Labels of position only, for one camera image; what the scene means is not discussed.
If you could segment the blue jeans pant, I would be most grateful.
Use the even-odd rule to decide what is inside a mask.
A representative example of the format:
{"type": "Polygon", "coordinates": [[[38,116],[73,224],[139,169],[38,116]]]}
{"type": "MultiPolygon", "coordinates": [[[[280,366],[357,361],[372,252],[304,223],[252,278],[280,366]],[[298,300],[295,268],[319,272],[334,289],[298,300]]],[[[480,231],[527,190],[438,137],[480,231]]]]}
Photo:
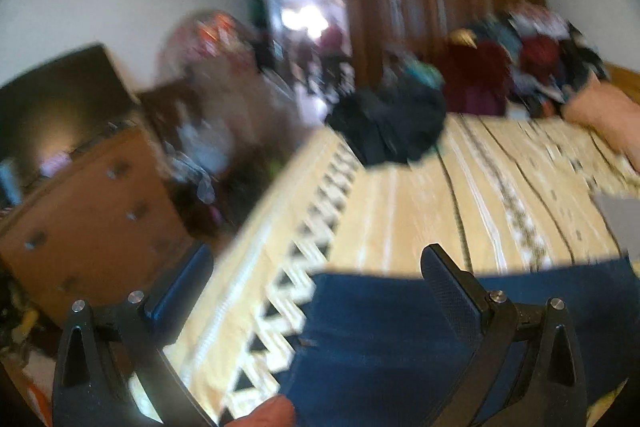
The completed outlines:
{"type": "MultiPolygon", "coordinates": [[[[304,306],[290,369],[279,375],[299,426],[417,426],[446,397],[473,349],[457,338],[424,280],[323,273],[304,306]]],[[[608,395],[639,363],[639,280],[629,262],[482,277],[516,303],[567,305],[587,400],[608,395]]]]}

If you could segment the wooden drawer dresser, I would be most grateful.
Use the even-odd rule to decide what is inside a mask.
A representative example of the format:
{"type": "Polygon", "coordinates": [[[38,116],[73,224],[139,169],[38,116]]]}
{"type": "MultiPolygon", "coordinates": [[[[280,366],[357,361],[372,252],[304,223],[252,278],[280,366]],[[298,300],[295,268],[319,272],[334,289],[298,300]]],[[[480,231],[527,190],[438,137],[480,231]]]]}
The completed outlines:
{"type": "Polygon", "coordinates": [[[80,155],[1,222],[1,261],[56,325],[146,291],[193,242],[138,128],[80,155]]]}

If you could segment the grey folded cloth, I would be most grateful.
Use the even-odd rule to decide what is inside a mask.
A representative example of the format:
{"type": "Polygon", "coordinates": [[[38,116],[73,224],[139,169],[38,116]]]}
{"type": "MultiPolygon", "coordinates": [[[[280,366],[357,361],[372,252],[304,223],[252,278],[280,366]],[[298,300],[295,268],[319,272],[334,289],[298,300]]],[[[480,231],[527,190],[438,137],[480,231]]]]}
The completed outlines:
{"type": "Polygon", "coordinates": [[[631,258],[638,259],[640,247],[638,199],[605,193],[596,193],[592,199],[620,251],[631,258]]]}

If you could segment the yellow patterned bed sheet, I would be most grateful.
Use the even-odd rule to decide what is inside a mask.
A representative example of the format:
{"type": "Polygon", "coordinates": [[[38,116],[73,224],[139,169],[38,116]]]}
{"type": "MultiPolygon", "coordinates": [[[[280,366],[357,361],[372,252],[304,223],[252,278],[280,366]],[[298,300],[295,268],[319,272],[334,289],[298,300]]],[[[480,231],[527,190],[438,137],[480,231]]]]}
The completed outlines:
{"type": "Polygon", "coordinates": [[[165,355],[210,418],[245,415],[277,393],[316,274],[416,277],[434,243],[476,274],[610,259],[620,248],[599,193],[637,197],[638,174],[561,119],[451,116],[421,160],[374,168],[318,129],[222,253],[165,355]]]}

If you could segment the black television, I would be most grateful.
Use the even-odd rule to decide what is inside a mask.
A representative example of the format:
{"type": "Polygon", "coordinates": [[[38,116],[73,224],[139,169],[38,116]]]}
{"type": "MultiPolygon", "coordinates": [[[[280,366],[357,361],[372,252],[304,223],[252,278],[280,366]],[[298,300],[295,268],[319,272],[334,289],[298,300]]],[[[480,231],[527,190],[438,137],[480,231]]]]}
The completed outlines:
{"type": "Polygon", "coordinates": [[[135,107],[105,46],[62,55],[1,88],[1,158],[31,184],[43,161],[94,139],[135,107]]]}

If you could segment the pink quilt pillow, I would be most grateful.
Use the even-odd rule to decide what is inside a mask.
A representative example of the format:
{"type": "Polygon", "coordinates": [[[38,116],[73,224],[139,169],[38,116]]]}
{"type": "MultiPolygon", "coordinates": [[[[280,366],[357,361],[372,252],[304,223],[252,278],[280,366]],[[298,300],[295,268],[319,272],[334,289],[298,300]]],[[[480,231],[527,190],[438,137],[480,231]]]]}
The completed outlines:
{"type": "Polygon", "coordinates": [[[596,132],[639,171],[639,105],[620,88],[590,72],[585,86],[563,105],[562,116],[571,124],[596,132]]]}

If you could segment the black jacket on bed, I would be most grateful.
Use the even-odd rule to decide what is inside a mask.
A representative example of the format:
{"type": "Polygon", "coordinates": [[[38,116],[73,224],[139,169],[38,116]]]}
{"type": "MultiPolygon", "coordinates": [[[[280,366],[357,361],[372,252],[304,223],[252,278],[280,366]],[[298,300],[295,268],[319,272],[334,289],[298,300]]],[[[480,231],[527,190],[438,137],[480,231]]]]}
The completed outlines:
{"type": "Polygon", "coordinates": [[[343,96],[326,116],[363,167],[408,165],[437,145],[447,106],[442,92],[416,80],[343,96]]]}

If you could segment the dark red blanket pile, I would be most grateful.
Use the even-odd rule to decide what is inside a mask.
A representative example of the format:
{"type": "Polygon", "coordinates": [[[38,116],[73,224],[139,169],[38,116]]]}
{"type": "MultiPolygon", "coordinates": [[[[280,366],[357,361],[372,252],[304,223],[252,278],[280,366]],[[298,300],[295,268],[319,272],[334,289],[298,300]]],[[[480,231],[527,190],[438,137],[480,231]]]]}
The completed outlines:
{"type": "Polygon", "coordinates": [[[436,62],[444,78],[449,113],[480,116],[506,115],[506,97],[512,79],[506,49],[492,41],[476,46],[448,42],[436,62]]]}

